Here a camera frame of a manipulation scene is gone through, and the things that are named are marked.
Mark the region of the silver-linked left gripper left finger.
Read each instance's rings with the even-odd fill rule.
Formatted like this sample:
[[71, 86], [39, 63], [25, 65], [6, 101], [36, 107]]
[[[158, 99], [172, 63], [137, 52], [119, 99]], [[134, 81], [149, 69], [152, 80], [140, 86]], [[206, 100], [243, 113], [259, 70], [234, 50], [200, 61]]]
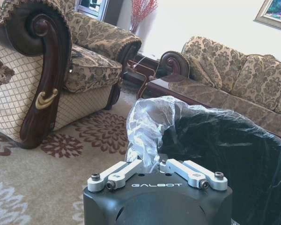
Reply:
[[126, 181], [143, 170], [143, 161], [136, 159], [133, 162], [119, 161], [101, 173], [93, 173], [87, 180], [87, 189], [90, 192], [100, 192], [104, 188], [113, 191], [126, 185]]

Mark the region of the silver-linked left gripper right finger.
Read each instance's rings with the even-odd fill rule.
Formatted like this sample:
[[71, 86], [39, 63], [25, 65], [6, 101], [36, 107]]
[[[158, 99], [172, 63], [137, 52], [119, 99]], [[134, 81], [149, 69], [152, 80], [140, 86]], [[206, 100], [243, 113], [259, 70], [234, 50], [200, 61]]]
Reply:
[[179, 162], [175, 159], [166, 159], [159, 164], [159, 170], [163, 173], [178, 174], [193, 188], [202, 190], [212, 188], [216, 191], [226, 191], [228, 188], [228, 179], [222, 172], [212, 172], [191, 160]]

